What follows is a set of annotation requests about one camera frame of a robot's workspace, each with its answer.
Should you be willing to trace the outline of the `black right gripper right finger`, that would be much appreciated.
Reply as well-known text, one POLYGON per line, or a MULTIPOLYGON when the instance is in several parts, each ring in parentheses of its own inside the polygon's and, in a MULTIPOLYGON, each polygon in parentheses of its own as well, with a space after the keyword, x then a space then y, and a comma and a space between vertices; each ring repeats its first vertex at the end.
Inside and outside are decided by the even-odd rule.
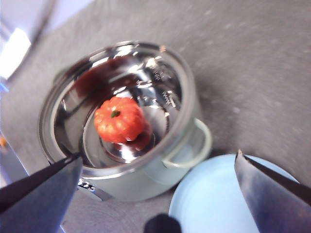
POLYGON ((309 233, 311 189, 238 150, 234 169, 248 209, 261 233, 309 233))

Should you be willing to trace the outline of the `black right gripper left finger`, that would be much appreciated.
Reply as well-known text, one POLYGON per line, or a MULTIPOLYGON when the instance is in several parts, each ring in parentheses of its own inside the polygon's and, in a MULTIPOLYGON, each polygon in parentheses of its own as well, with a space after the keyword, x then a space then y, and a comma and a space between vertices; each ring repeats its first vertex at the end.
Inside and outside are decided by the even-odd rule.
POLYGON ((56 233, 82 170, 75 154, 0 190, 2 233, 56 233))

